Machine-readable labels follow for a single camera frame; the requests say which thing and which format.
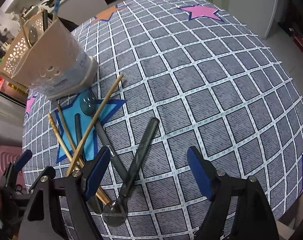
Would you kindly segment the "cream flower-cut laundry basket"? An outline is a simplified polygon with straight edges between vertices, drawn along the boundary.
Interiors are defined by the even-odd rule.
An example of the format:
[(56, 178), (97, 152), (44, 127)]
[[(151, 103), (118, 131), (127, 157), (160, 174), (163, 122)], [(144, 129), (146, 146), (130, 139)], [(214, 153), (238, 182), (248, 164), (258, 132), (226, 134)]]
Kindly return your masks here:
[(32, 16), (25, 24), (7, 50), (0, 64), (0, 73), (12, 77), (19, 66), (24, 54), (29, 50), (30, 29), (37, 31), (37, 39), (43, 35), (43, 13), (38, 12)]

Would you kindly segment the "dark handled spoon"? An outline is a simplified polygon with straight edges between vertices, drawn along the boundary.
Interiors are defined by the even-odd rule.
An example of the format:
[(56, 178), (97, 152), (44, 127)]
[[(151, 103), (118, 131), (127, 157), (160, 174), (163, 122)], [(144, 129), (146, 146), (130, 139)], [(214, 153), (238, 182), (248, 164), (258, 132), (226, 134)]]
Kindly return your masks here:
[[(76, 132), (76, 139), (77, 139), (77, 144), (80, 142), (82, 136), (81, 136), (81, 127), (80, 127), (80, 114), (76, 113), (74, 116), (74, 123), (75, 123), (75, 132)], [(101, 214), (103, 210), (103, 203), (102, 201), (96, 196), (92, 196), (88, 201), (87, 201), (89, 207), (91, 210), (97, 214)]]

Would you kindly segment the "beige utensil holder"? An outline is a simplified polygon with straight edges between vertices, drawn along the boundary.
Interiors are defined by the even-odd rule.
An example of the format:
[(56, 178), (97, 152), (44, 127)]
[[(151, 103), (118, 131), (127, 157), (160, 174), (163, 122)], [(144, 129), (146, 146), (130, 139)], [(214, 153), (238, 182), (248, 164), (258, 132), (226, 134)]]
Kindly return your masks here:
[(24, 54), (11, 78), (55, 101), (90, 88), (97, 70), (98, 62), (55, 20)]

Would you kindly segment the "brown wooden chopstick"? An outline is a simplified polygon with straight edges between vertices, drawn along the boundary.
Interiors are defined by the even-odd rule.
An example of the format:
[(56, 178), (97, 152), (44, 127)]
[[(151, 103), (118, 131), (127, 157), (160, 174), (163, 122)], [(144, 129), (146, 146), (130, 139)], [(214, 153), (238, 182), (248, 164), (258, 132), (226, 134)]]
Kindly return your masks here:
[[(75, 147), (74, 141), (73, 141), (73, 139), (72, 139), (72, 137), (70, 135), (69, 129), (68, 129), (67, 125), (66, 125), (65, 118), (63, 116), (60, 104), (58, 104), (57, 108), (58, 108), (58, 112), (59, 112), (59, 116), (60, 116), (60, 120), (61, 120), (62, 126), (64, 128), (64, 131), (65, 131), (66, 135), (67, 135), (67, 138), (68, 138), (68, 141), (69, 141), (70, 146), (72, 148), (72, 151), (75, 152), (76, 147)], [(101, 187), (98, 187), (98, 190), (96, 192), (96, 196), (104, 204), (107, 204), (107, 203), (109, 203), (111, 201), (110, 198), (108, 197), (108, 195), (104, 192), (104, 190)]]

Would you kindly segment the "dark translucent spoon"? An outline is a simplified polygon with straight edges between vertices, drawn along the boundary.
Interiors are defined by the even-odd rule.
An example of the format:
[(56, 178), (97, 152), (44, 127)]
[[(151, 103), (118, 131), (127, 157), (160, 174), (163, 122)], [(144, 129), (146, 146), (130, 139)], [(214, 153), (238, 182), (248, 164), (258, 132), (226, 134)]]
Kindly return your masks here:
[(143, 164), (148, 148), (156, 133), (156, 129), (158, 127), (159, 122), (160, 121), (156, 117), (150, 118), (139, 143), (139, 146), (136, 150), (136, 154), (129, 167), (126, 180), (123, 182), (120, 188), (118, 198), (115, 201), (109, 202), (103, 208), (103, 221), (108, 226), (114, 228), (118, 227), (125, 222), (128, 216), (127, 202), (130, 197), (130, 192), (134, 188), (135, 180), (139, 173), (139, 169)]
[[(80, 108), (87, 116), (93, 117), (96, 113), (97, 100), (91, 90), (86, 90), (80, 94)], [(122, 181), (127, 177), (127, 171), (120, 161), (118, 155), (116, 155), (111, 142), (109, 141), (102, 124), (97, 120), (95, 124), (96, 132), (103, 146), (106, 146), (110, 150), (111, 163), (115, 167)]]

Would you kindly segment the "grey checkered star tablecloth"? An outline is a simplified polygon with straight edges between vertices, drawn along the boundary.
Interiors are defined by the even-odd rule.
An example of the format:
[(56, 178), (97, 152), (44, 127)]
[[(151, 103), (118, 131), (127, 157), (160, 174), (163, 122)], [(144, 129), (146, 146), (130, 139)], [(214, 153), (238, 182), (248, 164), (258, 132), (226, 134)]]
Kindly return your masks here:
[(73, 30), (99, 64), (92, 92), (123, 79), (104, 128), (130, 167), (152, 117), (159, 127), (119, 227), (93, 219), (104, 239), (192, 239), (209, 208), (189, 168), (195, 146), (229, 176), (255, 176), (275, 219), (303, 187), (303, 101), (271, 49), (206, 0), (126, 0), (106, 21)]

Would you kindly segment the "patterned yellow chopstick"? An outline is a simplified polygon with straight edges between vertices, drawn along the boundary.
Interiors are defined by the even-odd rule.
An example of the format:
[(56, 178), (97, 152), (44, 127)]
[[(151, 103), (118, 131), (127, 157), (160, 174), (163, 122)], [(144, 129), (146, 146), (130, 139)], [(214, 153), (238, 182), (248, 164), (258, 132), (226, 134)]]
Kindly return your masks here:
[[(62, 150), (64, 151), (64, 153), (65, 153), (66, 157), (68, 158), (68, 160), (71, 161), (71, 160), (72, 160), (72, 155), (70, 154), (68, 148), (66, 147), (64, 141), (62, 140), (62, 138), (61, 138), (61, 136), (60, 136), (60, 134), (59, 134), (59, 131), (58, 131), (58, 129), (57, 129), (55, 123), (54, 123), (54, 120), (53, 120), (51, 114), (50, 114), (50, 113), (47, 113), (47, 117), (48, 117), (49, 123), (50, 123), (50, 125), (51, 125), (51, 128), (53, 129), (54, 134), (55, 134), (55, 136), (56, 136), (56, 138), (57, 138), (57, 140), (58, 140), (58, 142), (59, 142), (59, 144), (60, 144), (60, 147), (61, 147)], [(83, 162), (83, 160), (82, 160), (80, 157), (79, 157), (79, 160), (78, 160), (78, 164), (79, 164), (81, 167), (83, 167), (83, 165), (84, 165), (84, 162)], [(78, 167), (78, 165), (76, 165), (76, 166), (75, 166), (75, 169), (76, 169), (76, 170), (79, 170), (80, 168)]]

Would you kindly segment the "spoon in holder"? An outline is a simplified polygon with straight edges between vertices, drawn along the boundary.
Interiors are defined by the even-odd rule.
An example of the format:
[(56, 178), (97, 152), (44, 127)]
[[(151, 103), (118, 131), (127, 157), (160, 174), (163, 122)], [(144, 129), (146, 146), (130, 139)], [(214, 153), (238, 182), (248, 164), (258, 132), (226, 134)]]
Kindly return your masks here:
[(31, 46), (34, 46), (34, 44), (38, 41), (38, 31), (34, 25), (30, 27), (28, 39)]

